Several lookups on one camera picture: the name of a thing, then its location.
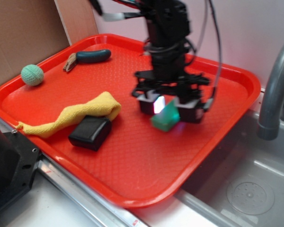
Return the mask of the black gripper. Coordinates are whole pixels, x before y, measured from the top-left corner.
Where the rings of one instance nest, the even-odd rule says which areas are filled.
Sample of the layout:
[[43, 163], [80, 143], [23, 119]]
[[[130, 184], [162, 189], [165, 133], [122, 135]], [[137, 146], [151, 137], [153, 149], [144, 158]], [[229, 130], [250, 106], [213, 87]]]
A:
[[151, 70], [137, 71], [137, 85], [132, 96], [137, 97], [140, 111], [144, 114], [159, 114], [165, 107], [163, 95], [176, 96], [175, 107], [179, 119], [186, 123], [200, 123], [211, 107], [211, 99], [203, 103], [200, 86], [208, 86], [210, 80], [200, 74], [189, 74], [185, 46], [170, 48], [150, 47]]

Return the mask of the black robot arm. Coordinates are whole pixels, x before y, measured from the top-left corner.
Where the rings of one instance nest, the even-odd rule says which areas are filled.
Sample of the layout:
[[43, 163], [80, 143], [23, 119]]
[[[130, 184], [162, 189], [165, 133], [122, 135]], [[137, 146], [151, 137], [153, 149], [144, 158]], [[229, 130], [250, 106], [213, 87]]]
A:
[[210, 106], [202, 102], [200, 86], [209, 85], [202, 74], [185, 71], [185, 54], [193, 46], [187, 40], [190, 33], [186, 5], [179, 0], [123, 0], [121, 3], [138, 12], [109, 14], [102, 11], [97, 0], [92, 7], [105, 21], [118, 21], [136, 17], [146, 20], [148, 39], [143, 49], [151, 56], [151, 70], [137, 71], [137, 85], [132, 96], [140, 102], [143, 113], [154, 115], [151, 106], [163, 95], [174, 96], [182, 122], [200, 123]]

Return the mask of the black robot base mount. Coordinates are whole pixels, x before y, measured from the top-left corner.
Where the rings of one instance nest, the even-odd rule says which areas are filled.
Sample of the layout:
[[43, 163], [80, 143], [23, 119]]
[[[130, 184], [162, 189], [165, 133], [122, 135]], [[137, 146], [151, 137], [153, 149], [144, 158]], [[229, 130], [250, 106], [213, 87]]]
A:
[[0, 130], [0, 212], [31, 190], [40, 156], [20, 132]]

